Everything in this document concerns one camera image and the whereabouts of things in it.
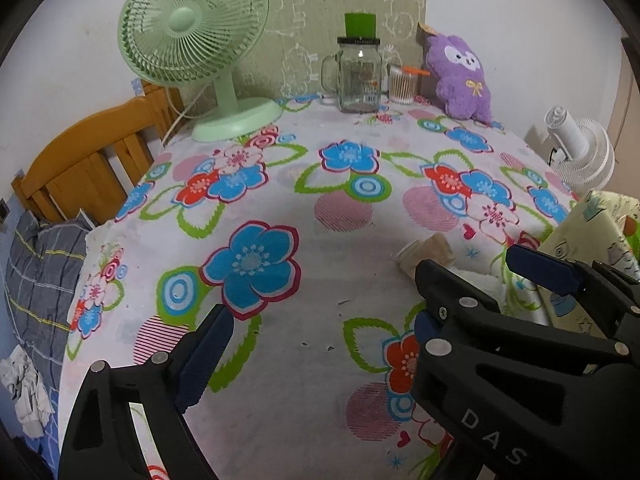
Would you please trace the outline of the white cloth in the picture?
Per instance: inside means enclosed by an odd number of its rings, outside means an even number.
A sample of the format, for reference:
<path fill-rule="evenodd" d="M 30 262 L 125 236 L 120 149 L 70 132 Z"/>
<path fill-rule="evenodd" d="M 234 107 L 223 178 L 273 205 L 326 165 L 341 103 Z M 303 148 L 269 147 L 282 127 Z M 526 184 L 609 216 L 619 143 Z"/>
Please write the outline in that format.
<path fill-rule="evenodd" d="M 540 293 L 536 285 L 526 278 L 508 272 L 506 281 L 503 281 L 490 274 L 461 270 L 454 266 L 450 266 L 449 270 L 494 298 L 502 314 L 539 325 L 549 324 Z"/>

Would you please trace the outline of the yellow patterned storage box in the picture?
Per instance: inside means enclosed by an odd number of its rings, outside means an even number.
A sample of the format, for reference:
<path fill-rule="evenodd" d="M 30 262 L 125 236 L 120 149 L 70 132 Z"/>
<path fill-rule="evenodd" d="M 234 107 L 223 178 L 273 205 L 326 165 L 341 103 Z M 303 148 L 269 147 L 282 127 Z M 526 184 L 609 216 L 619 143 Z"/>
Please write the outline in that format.
<path fill-rule="evenodd" d="M 639 277 L 639 201 L 608 191 L 591 191 L 542 242 L 544 254 L 582 263 L 606 263 Z M 593 319 L 575 299 L 539 287 L 551 325 L 561 330 L 603 337 Z"/>

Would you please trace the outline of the white crumpled clothing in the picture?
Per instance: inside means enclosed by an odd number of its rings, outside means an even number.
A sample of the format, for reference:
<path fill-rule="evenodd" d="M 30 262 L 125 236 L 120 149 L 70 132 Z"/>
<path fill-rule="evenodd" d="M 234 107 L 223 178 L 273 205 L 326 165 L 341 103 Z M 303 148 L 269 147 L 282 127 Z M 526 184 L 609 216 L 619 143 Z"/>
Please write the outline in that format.
<path fill-rule="evenodd" d="M 42 438 L 54 409 L 41 374 L 19 344 L 1 361 L 0 376 L 25 436 Z"/>

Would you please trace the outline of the white standing fan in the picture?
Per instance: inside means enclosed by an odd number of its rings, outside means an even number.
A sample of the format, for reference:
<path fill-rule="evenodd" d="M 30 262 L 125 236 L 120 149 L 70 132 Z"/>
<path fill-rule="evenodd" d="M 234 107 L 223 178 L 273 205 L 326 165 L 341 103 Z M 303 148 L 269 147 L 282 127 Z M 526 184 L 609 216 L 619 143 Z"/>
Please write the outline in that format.
<path fill-rule="evenodd" d="M 551 107 L 544 128 L 530 128 L 525 141 L 579 196 L 603 190 L 614 174 L 614 148 L 605 128 L 593 119 L 574 118 L 562 106 Z"/>

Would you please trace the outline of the floral tablecloth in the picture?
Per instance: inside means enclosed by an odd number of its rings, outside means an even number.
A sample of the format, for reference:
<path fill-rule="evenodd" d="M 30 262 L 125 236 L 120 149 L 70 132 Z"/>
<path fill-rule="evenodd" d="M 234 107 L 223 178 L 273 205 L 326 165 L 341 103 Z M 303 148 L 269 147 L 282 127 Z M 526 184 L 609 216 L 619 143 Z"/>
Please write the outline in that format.
<path fill-rule="evenodd" d="M 425 479 L 451 439 L 410 394 L 423 301 L 398 254 L 442 234 L 504 312 L 544 322 L 504 253 L 575 200 L 518 136 L 422 101 L 305 98 L 249 136 L 182 132 L 88 235 L 58 420 L 93 362 L 140 364 L 222 304 L 233 336 L 186 412 L 220 478 Z"/>

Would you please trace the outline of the beige door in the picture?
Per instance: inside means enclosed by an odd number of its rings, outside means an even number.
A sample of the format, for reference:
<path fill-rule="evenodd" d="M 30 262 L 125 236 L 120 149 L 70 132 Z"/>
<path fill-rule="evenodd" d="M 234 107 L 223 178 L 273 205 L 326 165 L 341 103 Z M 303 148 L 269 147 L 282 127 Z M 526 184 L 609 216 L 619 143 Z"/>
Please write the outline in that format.
<path fill-rule="evenodd" d="M 620 81 L 610 123 L 615 168 L 608 191 L 639 197 L 639 53 L 628 37 L 623 37 Z"/>

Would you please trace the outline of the grey plaid pillow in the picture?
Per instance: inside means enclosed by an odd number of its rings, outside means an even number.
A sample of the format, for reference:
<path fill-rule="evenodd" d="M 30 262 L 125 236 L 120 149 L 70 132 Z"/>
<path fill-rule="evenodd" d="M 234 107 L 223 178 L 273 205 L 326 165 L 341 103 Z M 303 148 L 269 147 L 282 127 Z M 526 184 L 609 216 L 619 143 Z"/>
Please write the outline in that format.
<path fill-rule="evenodd" d="M 72 305 L 93 224 L 83 216 L 61 223 L 22 214 L 6 263 L 6 299 L 14 334 L 48 389 L 58 390 Z"/>

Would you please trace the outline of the purple plush bunny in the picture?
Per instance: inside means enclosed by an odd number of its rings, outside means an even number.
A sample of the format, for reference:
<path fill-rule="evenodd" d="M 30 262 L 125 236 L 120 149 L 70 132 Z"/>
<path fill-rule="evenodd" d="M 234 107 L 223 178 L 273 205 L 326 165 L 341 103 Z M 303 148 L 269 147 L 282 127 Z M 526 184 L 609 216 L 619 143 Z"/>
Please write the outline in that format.
<path fill-rule="evenodd" d="M 462 38 L 428 36 L 425 64 L 436 78 L 435 96 L 449 117 L 491 123 L 491 93 L 483 65 Z"/>

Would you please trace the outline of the cotton swab container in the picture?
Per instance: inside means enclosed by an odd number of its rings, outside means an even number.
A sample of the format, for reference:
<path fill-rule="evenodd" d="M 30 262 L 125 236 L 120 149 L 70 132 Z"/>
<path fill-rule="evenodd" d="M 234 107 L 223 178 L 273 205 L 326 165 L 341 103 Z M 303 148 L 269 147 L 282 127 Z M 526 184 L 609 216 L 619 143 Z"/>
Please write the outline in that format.
<path fill-rule="evenodd" d="M 407 65 L 388 66 L 388 97 L 392 102 L 409 105 L 418 94 L 421 77 L 431 73 L 423 68 Z"/>

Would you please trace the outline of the glass mason jar mug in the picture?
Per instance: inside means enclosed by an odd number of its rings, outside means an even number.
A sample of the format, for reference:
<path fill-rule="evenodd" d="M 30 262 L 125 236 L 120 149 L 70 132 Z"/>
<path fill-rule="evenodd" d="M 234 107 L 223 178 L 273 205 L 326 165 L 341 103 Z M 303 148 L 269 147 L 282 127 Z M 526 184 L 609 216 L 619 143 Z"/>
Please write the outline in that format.
<path fill-rule="evenodd" d="M 338 37 L 337 51 L 321 63 L 324 92 L 337 98 L 344 113 L 371 114 L 380 106 L 383 59 L 378 38 Z"/>

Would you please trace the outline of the wooden bed headboard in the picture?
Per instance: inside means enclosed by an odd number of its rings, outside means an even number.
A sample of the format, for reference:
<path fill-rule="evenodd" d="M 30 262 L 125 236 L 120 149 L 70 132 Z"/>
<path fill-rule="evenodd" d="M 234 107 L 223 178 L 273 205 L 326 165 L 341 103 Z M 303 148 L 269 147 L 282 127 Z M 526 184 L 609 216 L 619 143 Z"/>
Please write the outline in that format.
<path fill-rule="evenodd" d="M 54 138 L 26 174 L 11 182 L 21 205 L 53 223 L 79 211 L 101 223 L 114 218 L 126 192 L 106 151 L 115 152 L 129 183 L 137 184 L 152 166 L 143 133 L 153 128 L 163 136 L 183 111 L 178 89 L 143 81 L 142 90 L 142 96 L 76 122 Z"/>

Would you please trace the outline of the green cup on jar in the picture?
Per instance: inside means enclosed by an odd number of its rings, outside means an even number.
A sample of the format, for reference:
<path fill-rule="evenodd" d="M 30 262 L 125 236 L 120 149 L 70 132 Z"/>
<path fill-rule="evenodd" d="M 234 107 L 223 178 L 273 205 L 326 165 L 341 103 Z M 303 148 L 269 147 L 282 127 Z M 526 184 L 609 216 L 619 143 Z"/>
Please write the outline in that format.
<path fill-rule="evenodd" d="M 352 12 L 344 15 L 345 36 L 355 39 L 376 38 L 376 15 Z"/>

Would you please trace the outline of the green patterned board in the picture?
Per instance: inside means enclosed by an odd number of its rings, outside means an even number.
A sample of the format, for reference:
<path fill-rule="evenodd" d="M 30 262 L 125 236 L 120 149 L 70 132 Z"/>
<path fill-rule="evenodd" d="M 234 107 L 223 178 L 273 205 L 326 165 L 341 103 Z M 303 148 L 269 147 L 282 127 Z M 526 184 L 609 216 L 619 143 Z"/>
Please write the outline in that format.
<path fill-rule="evenodd" d="M 427 0 L 270 0 L 262 38 L 232 70 L 236 95 L 298 98 L 321 91 L 322 60 L 346 35 L 347 13 L 375 16 L 385 64 L 419 66 Z"/>

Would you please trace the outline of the green desk fan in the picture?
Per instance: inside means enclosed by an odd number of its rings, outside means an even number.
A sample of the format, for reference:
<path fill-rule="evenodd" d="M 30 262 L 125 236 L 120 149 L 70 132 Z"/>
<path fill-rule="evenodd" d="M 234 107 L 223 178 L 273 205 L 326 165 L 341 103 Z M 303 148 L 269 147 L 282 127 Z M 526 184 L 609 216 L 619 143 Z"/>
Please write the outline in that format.
<path fill-rule="evenodd" d="M 277 120 L 272 99 L 236 96 L 232 68 L 262 36 L 269 0 L 127 0 L 119 50 L 142 79 L 163 87 L 211 84 L 214 109 L 193 123 L 198 142 L 249 134 Z"/>

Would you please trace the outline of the wall socket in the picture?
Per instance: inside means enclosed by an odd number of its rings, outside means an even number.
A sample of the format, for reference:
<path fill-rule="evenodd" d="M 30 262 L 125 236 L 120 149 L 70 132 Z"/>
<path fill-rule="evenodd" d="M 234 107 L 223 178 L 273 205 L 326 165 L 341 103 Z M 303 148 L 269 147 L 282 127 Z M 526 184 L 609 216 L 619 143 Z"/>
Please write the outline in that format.
<path fill-rule="evenodd" d="M 9 217 L 9 213 L 9 207 L 6 204 L 6 201 L 2 198 L 0 200 L 0 224 L 6 221 L 6 219 Z"/>

